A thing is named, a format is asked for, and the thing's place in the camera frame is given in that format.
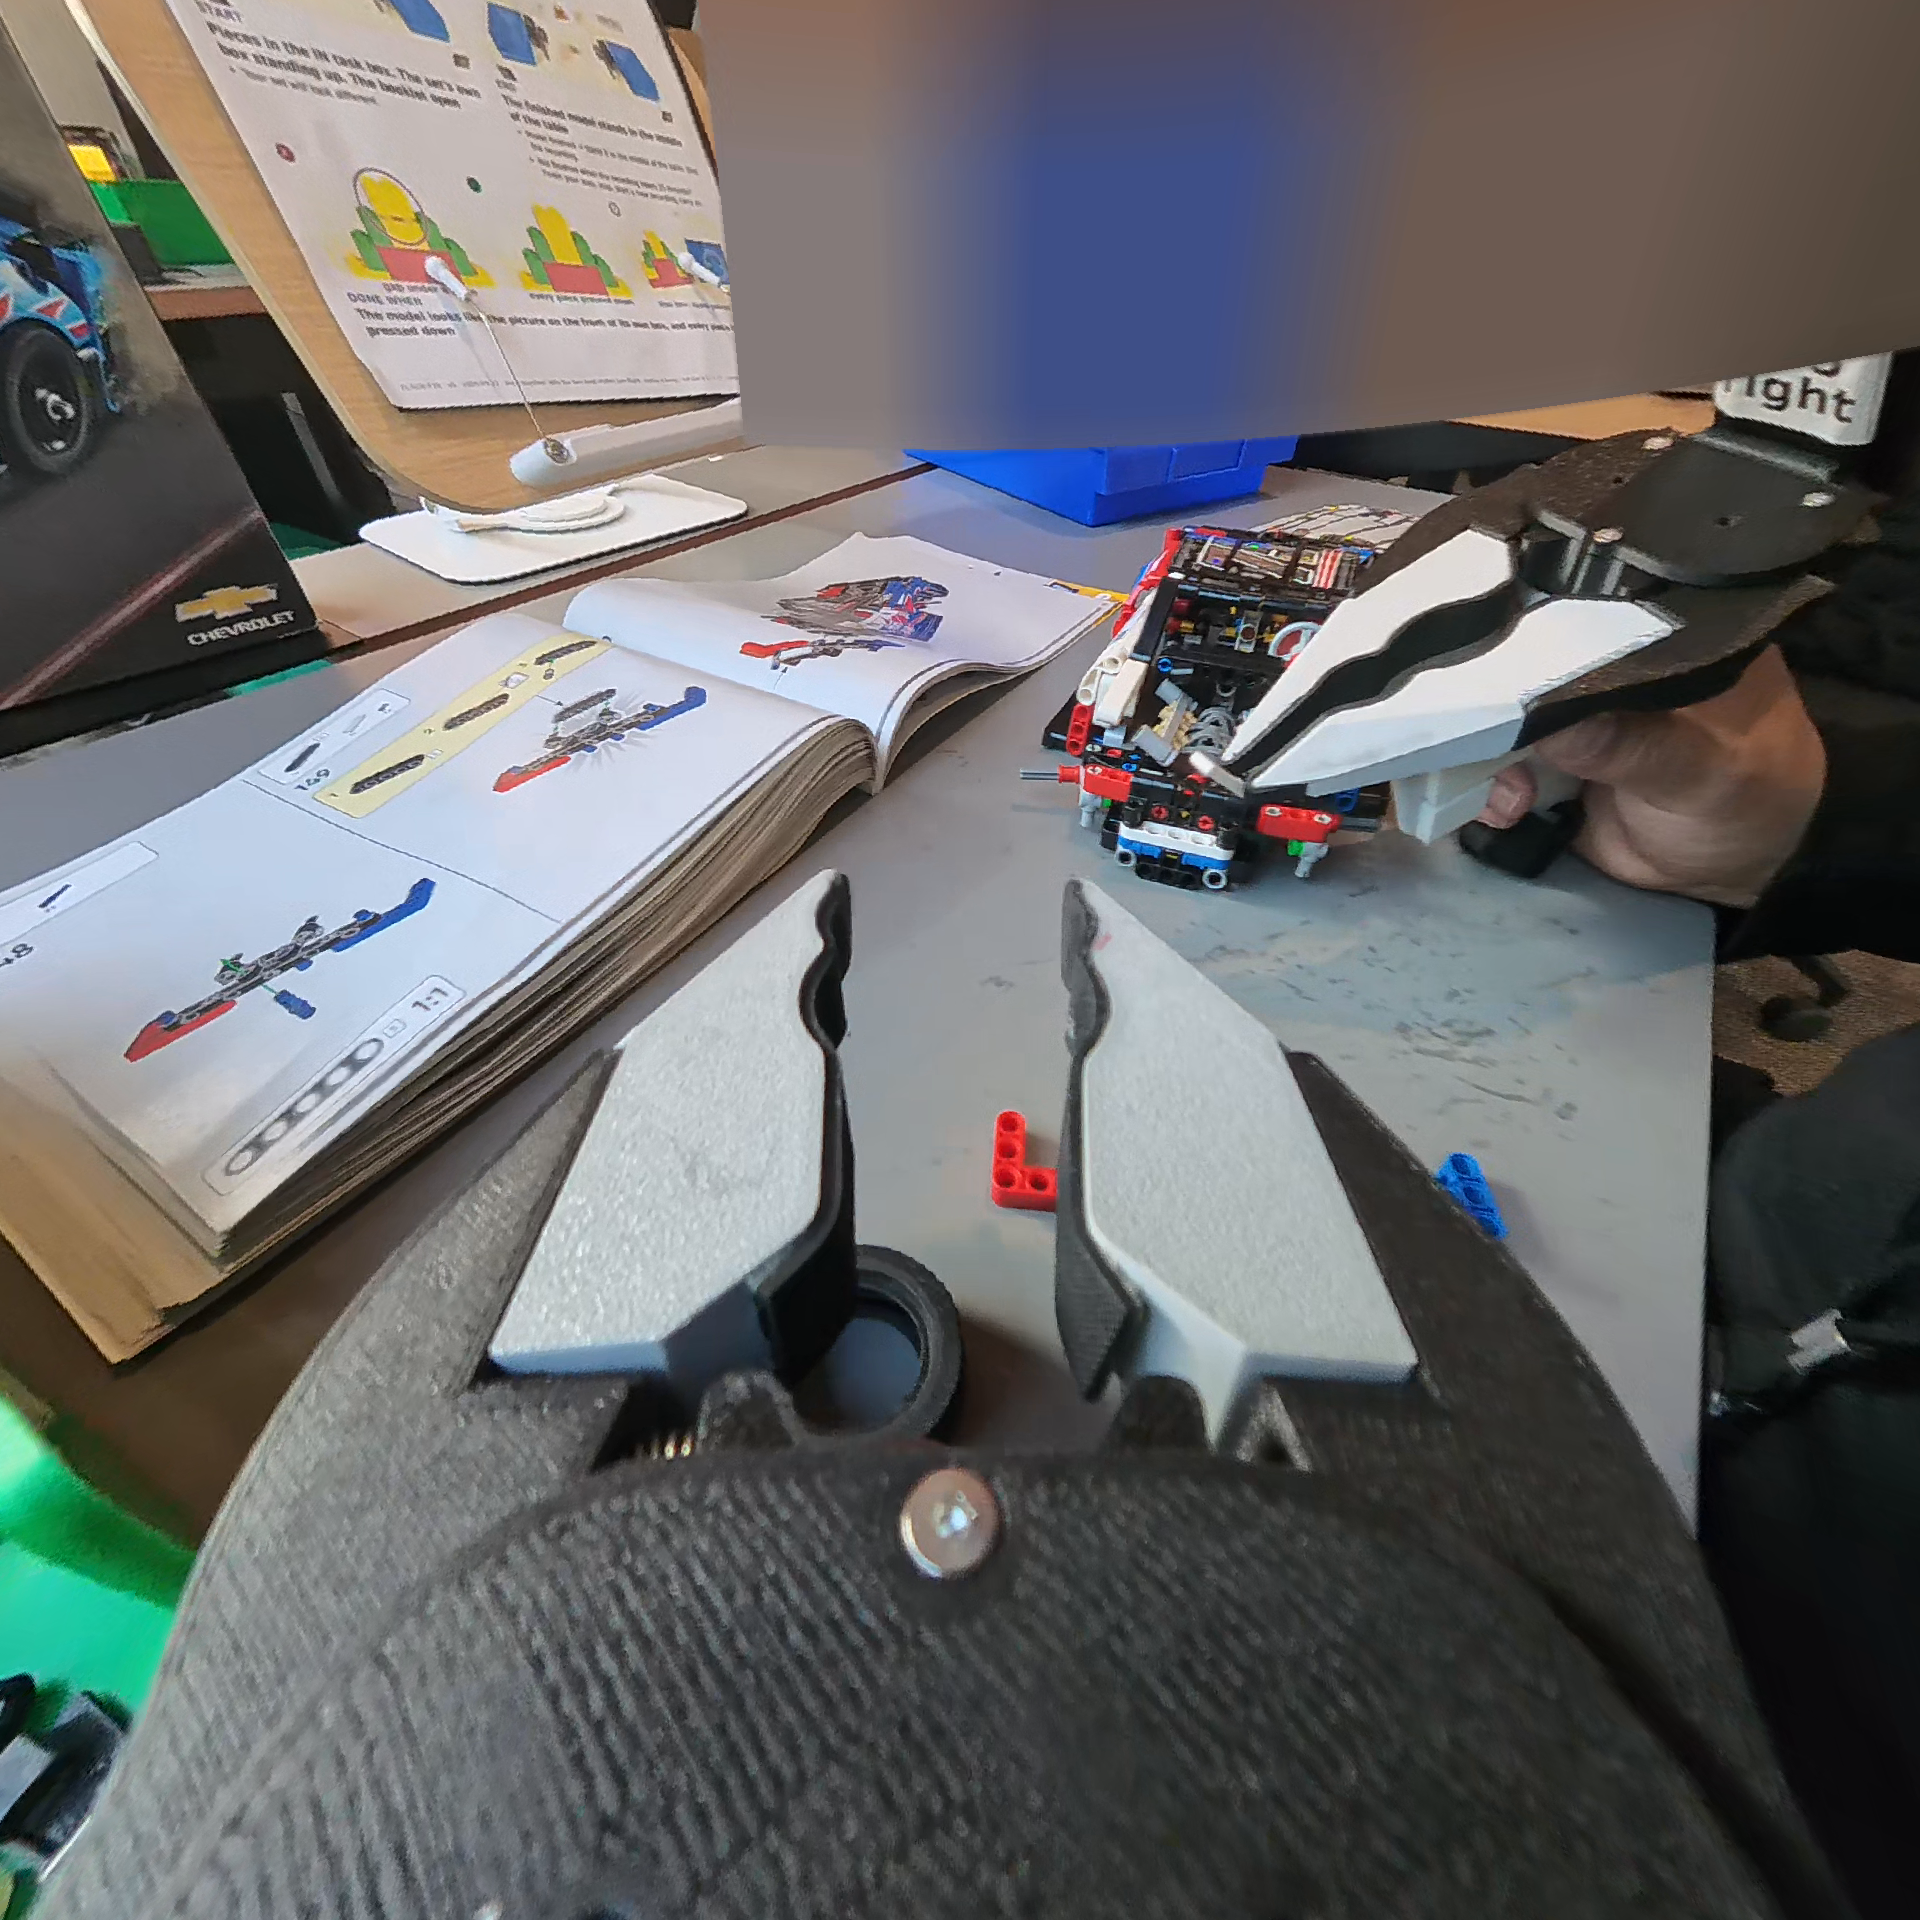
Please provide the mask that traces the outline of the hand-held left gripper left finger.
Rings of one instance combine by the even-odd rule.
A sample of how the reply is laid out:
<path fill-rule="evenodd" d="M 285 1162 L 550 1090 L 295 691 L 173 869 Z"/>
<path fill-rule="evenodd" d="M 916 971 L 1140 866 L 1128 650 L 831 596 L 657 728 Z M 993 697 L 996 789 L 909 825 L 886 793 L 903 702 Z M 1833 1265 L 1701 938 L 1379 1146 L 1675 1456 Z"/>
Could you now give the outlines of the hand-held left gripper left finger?
<path fill-rule="evenodd" d="M 516 1377 L 795 1380 L 855 1301 L 849 884 L 820 870 L 614 1048 L 488 1342 Z"/>

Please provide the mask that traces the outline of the black rubber tyre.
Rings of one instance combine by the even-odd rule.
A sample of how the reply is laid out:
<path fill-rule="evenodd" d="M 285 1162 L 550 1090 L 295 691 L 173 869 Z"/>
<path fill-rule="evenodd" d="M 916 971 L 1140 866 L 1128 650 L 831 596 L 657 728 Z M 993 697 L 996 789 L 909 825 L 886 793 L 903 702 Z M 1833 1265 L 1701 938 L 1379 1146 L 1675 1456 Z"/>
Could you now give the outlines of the black rubber tyre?
<path fill-rule="evenodd" d="M 964 1356 L 948 1290 L 915 1258 L 859 1243 L 853 1315 L 790 1398 L 829 1442 L 933 1440 L 961 1396 Z"/>

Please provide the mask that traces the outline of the green parts tray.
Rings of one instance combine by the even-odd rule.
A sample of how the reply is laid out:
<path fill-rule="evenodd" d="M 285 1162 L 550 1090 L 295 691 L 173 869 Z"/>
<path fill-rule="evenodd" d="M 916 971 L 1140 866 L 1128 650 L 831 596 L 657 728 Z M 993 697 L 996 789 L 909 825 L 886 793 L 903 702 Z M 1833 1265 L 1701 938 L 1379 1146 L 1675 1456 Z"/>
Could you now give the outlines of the green parts tray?
<path fill-rule="evenodd" d="M 3 1396 L 3 1913 L 29 1915 L 147 1700 L 193 1554 Z"/>

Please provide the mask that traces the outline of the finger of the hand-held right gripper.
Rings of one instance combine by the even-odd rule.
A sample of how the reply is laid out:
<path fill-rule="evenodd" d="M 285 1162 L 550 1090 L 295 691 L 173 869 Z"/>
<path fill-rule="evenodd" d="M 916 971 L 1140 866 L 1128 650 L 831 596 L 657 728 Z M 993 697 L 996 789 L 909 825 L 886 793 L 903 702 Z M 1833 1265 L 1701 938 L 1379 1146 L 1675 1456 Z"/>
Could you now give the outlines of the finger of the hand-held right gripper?
<path fill-rule="evenodd" d="M 1295 653 L 1289 707 L 1247 740 L 1247 781 L 1315 793 L 1463 763 L 1469 745 L 1505 752 L 1545 694 L 1673 632 L 1636 600 L 1500 589 L 1395 617 L 1387 589 L 1366 593 Z"/>
<path fill-rule="evenodd" d="M 1369 704 L 1433 658 L 1492 638 L 1520 606 L 1520 544 L 1457 533 L 1331 613 L 1239 725 L 1227 762 L 1270 762 L 1320 718 Z"/>

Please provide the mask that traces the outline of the printed instruction sheet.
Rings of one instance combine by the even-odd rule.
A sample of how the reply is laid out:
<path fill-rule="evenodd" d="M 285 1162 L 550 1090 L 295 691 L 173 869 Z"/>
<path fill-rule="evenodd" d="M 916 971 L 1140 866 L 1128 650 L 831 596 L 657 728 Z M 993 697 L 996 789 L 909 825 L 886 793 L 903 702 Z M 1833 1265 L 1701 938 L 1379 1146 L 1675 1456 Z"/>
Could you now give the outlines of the printed instruction sheet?
<path fill-rule="evenodd" d="M 173 5 L 401 411 L 733 397 L 723 201 L 652 5 Z"/>

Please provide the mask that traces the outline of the person's right hand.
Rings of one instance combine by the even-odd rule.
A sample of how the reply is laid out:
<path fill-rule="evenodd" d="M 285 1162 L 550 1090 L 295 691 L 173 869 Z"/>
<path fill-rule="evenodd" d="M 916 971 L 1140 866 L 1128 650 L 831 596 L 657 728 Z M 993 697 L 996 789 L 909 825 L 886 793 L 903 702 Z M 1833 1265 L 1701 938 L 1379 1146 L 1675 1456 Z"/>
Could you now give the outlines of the person's right hand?
<path fill-rule="evenodd" d="M 1501 771 L 1476 820 L 1516 828 L 1545 773 L 1579 781 L 1575 850 L 1599 874 L 1744 910 L 1801 845 L 1828 757 L 1782 652 L 1767 645 L 1702 704 L 1608 712 L 1550 736 Z"/>

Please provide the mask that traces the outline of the brick-built model vehicle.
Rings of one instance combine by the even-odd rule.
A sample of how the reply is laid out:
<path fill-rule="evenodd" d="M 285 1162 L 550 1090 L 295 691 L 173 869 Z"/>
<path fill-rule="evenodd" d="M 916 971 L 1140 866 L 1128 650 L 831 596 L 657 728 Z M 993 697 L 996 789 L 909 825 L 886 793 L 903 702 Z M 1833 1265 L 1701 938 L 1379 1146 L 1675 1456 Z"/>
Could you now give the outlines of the brick-built model vehicle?
<path fill-rule="evenodd" d="M 1142 881 L 1227 891 L 1267 858 L 1308 881 L 1336 836 L 1380 830 L 1384 785 L 1257 801 L 1222 762 L 1241 720 L 1406 528 L 1404 512 L 1357 506 L 1260 531 L 1169 528 L 1043 734 L 1055 762 L 1020 778 L 1069 789 L 1078 822 Z"/>

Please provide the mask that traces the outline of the blue storage bin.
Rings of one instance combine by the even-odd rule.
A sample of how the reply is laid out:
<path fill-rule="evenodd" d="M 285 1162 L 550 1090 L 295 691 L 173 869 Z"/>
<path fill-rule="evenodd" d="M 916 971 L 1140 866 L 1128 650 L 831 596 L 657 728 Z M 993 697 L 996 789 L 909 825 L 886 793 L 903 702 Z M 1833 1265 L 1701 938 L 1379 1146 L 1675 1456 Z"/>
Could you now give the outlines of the blue storage bin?
<path fill-rule="evenodd" d="M 1169 517 L 1257 496 L 1299 442 L 1230 438 L 1125 449 L 912 449 L 908 456 L 1080 525 Z"/>

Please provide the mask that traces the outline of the adjoining table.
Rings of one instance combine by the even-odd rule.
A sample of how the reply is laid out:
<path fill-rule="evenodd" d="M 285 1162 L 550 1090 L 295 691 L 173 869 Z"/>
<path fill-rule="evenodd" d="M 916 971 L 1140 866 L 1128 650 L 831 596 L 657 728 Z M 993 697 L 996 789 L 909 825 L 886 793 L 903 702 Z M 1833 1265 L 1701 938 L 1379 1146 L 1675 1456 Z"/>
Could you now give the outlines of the adjoining table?
<path fill-rule="evenodd" d="M 355 544 L 297 560 L 295 577 L 317 617 L 301 640 L 277 640 L 246 661 L 222 668 L 172 668 L 121 689 L 64 694 L 40 708 L 7 708 L 3 760 L 79 745 L 95 736 L 220 704 L 233 693 L 289 680 L 316 665 L 335 665 L 405 640 L 436 638 L 487 613 L 527 608 L 545 596 L 568 596 L 585 586 L 654 560 L 689 554 L 733 534 L 805 512 L 886 489 L 928 474 L 903 452 L 849 449 L 747 445 L 668 467 L 697 489 L 741 499 L 747 512 L 687 534 L 616 549 L 614 554 L 548 568 L 513 584 L 444 584 L 373 544 Z"/>

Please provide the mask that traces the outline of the instruction sheet on wooden stand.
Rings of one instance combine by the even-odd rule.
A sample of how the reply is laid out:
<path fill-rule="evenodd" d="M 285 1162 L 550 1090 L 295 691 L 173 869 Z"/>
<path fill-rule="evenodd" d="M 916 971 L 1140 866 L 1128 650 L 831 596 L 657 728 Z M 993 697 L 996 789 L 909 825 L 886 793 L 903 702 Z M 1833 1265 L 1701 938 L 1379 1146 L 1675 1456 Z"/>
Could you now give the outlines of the instruction sheet on wooden stand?
<path fill-rule="evenodd" d="M 477 512 L 518 507 L 536 499 L 542 491 L 523 486 L 510 472 L 510 458 L 534 442 L 534 428 L 518 406 L 401 411 L 387 401 L 332 315 L 173 12 L 163 2 L 78 2 L 68 5 L 68 14 L 227 243 L 304 373 L 312 378 L 351 442 L 383 474 L 390 491 Z M 534 416 L 542 428 L 565 433 L 637 424 L 705 401 L 539 403 Z M 695 452 L 733 451 L 739 444 L 741 437 L 710 442 Z M 677 459 L 655 456 L 640 472 Z"/>

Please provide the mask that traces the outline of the green storage bin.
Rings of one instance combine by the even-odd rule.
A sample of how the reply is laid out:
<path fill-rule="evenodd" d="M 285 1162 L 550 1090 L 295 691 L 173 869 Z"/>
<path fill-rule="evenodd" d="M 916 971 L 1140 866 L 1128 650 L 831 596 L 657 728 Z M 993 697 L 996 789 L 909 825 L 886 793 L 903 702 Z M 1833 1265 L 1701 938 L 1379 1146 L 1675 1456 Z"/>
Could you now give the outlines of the green storage bin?
<path fill-rule="evenodd" d="M 110 224 L 139 230 L 165 273 L 230 267 L 233 256 L 181 181 L 88 181 Z"/>

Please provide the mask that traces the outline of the open instruction booklet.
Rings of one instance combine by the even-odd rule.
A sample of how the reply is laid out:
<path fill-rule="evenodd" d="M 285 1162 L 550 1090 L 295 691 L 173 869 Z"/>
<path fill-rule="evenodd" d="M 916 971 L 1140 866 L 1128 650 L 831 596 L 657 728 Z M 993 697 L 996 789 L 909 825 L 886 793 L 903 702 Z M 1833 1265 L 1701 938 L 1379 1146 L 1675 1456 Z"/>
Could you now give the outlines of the open instruction booklet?
<path fill-rule="evenodd" d="M 125 1363 L 572 1040 L 1117 593 L 915 537 L 433 642 L 5 891 L 8 1243 Z"/>

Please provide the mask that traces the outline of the grey desk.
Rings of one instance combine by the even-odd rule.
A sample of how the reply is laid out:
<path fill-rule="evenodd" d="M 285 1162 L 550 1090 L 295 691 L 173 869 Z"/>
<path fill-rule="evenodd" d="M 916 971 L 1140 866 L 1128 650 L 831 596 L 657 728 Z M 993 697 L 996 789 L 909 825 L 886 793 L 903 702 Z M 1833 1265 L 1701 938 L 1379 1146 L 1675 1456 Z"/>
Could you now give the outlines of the grey desk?
<path fill-rule="evenodd" d="M 872 801 L 671 968 L 255 1285 L 111 1369 L 5 1248 L 5 1373 L 75 1427 L 117 1498 L 200 1534 L 304 1358 L 588 1050 L 646 1014 L 823 866 L 849 875 L 848 1092 L 861 1238 L 928 1265 L 967 1317 L 961 1434 L 1093 1427 L 1061 1365 L 1043 1216 L 984 1195 L 1000 1109 L 1053 1124 L 1061 907 L 1083 874 L 1279 1040 L 1324 1059 L 1424 1163 L 1469 1150 L 1508 1245 L 1581 1337 L 1686 1517 L 1710 1147 L 1711 918 L 1568 859 L 1540 883 L 1382 832 L 1309 881 L 1232 897 L 1116 874 L 1016 771 L 1096 642 L 977 693 L 908 744 Z"/>

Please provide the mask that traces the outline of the person's right forearm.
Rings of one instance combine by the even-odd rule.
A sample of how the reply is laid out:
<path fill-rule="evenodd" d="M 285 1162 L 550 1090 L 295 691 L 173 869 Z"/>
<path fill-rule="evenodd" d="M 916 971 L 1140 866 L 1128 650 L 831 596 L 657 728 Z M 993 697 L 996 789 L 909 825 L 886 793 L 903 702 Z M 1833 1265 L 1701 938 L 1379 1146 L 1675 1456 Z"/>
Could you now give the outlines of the person's right forearm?
<path fill-rule="evenodd" d="M 1828 773 L 1801 844 L 1719 934 L 1719 958 L 1917 958 L 1917 494 L 1872 544 L 1828 564 L 1831 593 L 1788 620 L 1782 658 Z"/>

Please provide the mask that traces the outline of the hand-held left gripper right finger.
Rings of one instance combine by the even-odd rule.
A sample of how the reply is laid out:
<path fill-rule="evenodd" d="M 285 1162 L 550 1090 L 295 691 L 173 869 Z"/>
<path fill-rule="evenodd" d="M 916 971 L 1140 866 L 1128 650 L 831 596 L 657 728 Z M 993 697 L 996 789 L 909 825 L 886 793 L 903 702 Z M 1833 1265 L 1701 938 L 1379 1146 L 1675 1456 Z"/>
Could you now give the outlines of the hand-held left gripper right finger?
<path fill-rule="evenodd" d="M 1183 1384 L 1220 1442 L 1267 1380 L 1417 1352 L 1276 1035 L 1087 881 L 1063 889 L 1053 1310 L 1083 1402 Z"/>

